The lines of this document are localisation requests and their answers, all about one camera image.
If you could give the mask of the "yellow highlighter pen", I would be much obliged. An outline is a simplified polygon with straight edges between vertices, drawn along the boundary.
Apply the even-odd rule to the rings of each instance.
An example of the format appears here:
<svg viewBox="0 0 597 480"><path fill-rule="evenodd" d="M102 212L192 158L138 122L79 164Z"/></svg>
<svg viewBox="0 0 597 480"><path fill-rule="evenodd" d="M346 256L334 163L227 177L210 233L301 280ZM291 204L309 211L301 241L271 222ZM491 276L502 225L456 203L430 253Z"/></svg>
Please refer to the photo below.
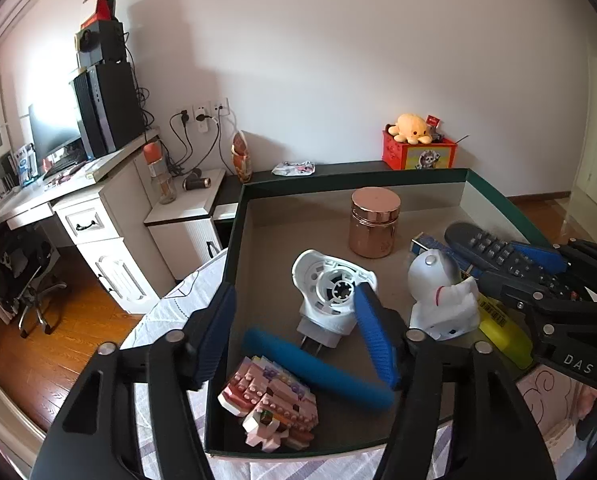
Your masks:
<svg viewBox="0 0 597 480"><path fill-rule="evenodd" d="M479 330L520 370L533 364L533 343L519 324L516 324L496 301L483 295L478 297L481 322Z"/></svg>

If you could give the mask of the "black remote control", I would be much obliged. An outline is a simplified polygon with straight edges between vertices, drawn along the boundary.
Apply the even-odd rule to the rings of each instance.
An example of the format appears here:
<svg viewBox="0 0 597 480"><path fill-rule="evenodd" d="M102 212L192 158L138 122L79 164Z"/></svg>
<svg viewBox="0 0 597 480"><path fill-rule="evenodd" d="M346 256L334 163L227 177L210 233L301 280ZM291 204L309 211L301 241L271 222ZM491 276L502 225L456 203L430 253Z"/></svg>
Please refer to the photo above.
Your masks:
<svg viewBox="0 0 597 480"><path fill-rule="evenodd" d="M563 273L548 274L530 258L517 252L512 242L501 240L473 223L452 223L445 231L445 240L451 249L483 272L496 271L515 278L525 278L548 289L555 296L578 298L578 292L561 278Z"/></svg>

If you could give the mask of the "white astronaut figure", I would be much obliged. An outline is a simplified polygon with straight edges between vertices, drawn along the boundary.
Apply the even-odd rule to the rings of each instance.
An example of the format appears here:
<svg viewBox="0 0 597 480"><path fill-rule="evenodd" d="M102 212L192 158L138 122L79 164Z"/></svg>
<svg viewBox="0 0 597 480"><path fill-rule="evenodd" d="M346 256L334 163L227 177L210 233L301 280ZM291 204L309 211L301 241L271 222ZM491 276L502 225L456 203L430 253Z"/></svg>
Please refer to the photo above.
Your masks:
<svg viewBox="0 0 597 480"><path fill-rule="evenodd" d="M415 257L408 271L414 299L409 326L435 340L460 337L476 330L481 318L475 278L463 278L446 252L428 249Z"/></svg>

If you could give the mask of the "white plug night light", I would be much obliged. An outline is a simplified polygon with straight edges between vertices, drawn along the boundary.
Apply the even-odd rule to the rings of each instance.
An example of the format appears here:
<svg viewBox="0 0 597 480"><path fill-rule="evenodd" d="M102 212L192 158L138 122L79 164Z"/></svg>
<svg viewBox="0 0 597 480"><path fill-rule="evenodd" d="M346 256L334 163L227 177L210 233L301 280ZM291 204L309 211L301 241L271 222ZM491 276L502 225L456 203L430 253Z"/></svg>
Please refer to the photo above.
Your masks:
<svg viewBox="0 0 597 480"><path fill-rule="evenodd" d="M377 277L355 263L307 249L292 266L294 286L303 297L297 332L319 347L334 349L357 324L353 295L355 287L368 283L377 291Z"/></svg>

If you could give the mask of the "blue highlighter pen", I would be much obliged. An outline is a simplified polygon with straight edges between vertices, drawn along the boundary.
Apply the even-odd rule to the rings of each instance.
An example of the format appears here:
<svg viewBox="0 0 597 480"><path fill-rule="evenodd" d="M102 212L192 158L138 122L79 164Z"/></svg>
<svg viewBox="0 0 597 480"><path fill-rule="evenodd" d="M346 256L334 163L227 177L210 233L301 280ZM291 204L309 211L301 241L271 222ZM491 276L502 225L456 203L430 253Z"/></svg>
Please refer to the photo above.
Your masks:
<svg viewBox="0 0 597 480"><path fill-rule="evenodd" d="M390 388L365 382L263 330L248 330L241 348L245 353L261 354L306 379L308 384L368 411L383 412L395 403L396 396Z"/></svg>

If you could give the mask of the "copper lidded jar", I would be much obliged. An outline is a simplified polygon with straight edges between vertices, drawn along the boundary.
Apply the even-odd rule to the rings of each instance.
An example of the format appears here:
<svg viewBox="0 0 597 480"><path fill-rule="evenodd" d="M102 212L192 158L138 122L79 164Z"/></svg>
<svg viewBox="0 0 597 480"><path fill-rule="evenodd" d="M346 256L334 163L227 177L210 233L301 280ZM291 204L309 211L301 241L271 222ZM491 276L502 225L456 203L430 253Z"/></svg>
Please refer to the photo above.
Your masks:
<svg viewBox="0 0 597 480"><path fill-rule="evenodd" d="M400 197L389 188L366 186L351 194L348 245L363 258L379 259L394 248Z"/></svg>

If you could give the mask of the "pink open box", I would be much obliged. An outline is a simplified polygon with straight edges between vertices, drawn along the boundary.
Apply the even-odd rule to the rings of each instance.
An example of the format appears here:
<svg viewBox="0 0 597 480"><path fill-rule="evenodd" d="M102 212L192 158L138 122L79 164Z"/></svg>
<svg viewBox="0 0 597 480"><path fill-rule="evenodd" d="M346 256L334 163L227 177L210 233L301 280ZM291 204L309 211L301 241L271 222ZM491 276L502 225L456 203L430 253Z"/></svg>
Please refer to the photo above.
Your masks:
<svg viewBox="0 0 597 480"><path fill-rule="evenodd" d="M395 245L379 259L349 246L351 198L376 186L396 194ZM376 162L333 165L309 177L257 174L240 189L227 252L225 279L236 315L210 382L205 419L208 453L262 460L245 441L240 422L218 401L233 370L253 347L251 330L304 344L319 359L378 386L353 316L353 286L372 280L385 307L408 316L413 304L407 272L410 244L420 234L442 238L453 222L467 221L505 240L547 244L543 233L507 197L469 169L393 171Z"/></svg>

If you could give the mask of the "red printed storage box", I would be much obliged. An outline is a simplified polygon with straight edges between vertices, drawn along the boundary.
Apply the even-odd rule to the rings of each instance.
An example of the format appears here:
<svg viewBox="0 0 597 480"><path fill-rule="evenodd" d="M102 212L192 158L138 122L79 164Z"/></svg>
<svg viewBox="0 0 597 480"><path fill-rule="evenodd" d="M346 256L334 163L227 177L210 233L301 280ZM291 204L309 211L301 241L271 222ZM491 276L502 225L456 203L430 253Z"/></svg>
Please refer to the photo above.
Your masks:
<svg viewBox="0 0 597 480"><path fill-rule="evenodd" d="M458 144L445 140L431 144L408 144L383 132L382 160L393 170L449 169L455 162Z"/></svg>

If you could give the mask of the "orange octopus plush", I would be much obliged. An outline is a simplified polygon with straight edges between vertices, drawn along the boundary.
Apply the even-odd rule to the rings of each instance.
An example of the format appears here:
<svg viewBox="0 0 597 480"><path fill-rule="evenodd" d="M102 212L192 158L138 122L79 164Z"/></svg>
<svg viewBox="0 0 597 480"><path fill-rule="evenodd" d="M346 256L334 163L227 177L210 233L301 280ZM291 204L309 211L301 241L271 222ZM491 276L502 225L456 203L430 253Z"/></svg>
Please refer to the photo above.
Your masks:
<svg viewBox="0 0 597 480"><path fill-rule="evenodd" d="M398 116L394 125L387 127L387 133L398 143L431 144L437 141L432 125L421 116L405 113Z"/></svg>

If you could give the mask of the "white desk with drawers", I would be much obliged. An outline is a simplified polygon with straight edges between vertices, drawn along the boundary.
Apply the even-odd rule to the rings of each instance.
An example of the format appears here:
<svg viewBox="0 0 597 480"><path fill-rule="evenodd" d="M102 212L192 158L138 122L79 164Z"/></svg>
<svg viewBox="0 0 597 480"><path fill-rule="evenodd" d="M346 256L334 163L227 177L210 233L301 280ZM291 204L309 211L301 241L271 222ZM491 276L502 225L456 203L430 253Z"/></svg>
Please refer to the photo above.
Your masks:
<svg viewBox="0 0 597 480"><path fill-rule="evenodd" d="M144 224L156 198L142 148L157 139L152 129L64 182L38 180L9 195L0 203L0 224L14 231L57 218L117 304L148 313L175 285Z"/></svg>

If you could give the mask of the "anatomy torso model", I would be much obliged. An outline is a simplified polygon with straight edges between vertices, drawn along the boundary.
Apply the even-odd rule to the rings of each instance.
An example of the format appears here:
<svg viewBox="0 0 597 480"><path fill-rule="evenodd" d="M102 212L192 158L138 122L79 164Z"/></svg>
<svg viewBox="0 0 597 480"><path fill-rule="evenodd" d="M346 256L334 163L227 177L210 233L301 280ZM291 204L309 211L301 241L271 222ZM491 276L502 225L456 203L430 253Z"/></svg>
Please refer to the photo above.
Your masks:
<svg viewBox="0 0 597 480"><path fill-rule="evenodd" d="M248 149L248 142L240 130L236 130L233 134L231 154L233 167L239 180L242 183L250 182L253 175L251 153Z"/></svg>

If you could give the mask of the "black computer monitor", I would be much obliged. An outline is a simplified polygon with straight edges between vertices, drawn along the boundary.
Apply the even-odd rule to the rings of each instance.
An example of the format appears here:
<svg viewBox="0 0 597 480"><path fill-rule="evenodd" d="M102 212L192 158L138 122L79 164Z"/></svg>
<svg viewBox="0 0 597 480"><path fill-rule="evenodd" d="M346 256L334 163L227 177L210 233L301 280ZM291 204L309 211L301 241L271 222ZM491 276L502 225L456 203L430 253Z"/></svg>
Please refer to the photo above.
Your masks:
<svg viewBox="0 0 597 480"><path fill-rule="evenodd" d="M76 106L39 103L28 108L39 170L64 169L86 159Z"/></svg>

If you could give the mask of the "black computer tower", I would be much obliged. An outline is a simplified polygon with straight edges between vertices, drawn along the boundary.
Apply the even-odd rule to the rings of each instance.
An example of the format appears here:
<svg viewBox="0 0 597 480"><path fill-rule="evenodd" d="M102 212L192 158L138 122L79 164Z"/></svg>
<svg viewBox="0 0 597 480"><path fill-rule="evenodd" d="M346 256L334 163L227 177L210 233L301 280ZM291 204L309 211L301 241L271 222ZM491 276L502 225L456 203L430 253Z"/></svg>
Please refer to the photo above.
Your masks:
<svg viewBox="0 0 597 480"><path fill-rule="evenodd" d="M146 131L127 61L92 65L71 85L82 121L82 144L89 159L114 153Z"/></svg>

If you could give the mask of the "black speaker box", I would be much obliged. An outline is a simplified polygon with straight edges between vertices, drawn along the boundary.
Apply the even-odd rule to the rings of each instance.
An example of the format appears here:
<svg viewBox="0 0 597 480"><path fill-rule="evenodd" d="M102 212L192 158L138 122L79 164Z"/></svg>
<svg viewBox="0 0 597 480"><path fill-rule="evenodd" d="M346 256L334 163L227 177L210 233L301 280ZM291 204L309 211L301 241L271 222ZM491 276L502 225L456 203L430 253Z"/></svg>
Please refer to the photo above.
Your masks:
<svg viewBox="0 0 597 480"><path fill-rule="evenodd" d="M75 36L78 65L88 68L99 63L125 61L125 33L117 21L95 21Z"/></svg>

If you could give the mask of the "red triangular item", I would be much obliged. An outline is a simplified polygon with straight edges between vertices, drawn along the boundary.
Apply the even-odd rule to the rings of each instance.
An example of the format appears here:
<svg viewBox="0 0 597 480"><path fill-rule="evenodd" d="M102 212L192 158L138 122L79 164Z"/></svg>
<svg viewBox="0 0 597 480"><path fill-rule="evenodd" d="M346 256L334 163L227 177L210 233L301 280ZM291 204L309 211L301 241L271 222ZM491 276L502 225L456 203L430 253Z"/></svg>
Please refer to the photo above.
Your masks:
<svg viewBox="0 0 597 480"><path fill-rule="evenodd" d="M80 6L80 28L84 29L96 21L111 21L113 10L108 0L82 0Z"/></svg>

